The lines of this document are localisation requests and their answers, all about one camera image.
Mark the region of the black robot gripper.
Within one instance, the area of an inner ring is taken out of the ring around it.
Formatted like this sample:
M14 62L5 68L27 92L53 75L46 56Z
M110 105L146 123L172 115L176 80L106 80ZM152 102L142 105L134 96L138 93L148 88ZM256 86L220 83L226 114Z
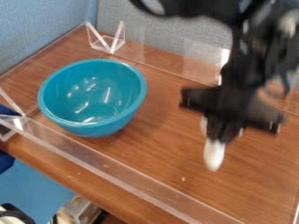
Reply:
M237 73L230 66L220 69L220 76L218 86L181 89L180 106L206 115L201 118L205 137L226 144L241 135L244 126L277 133L285 115L257 97L257 90L265 86L268 78L252 71ZM221 121L226 122L222 132Z

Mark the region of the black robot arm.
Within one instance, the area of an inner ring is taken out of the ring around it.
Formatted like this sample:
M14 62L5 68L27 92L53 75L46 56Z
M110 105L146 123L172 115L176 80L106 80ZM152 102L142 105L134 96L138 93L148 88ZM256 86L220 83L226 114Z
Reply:
M286 73L299 67L299 0L157 0L160 12L144 0L128 1L158 18L204 16L230 30L221 84L181 90L181 106L204 114L206 138L226 144L245 127L276 133L285 117L257 99L257 90L278 76L289 94Z

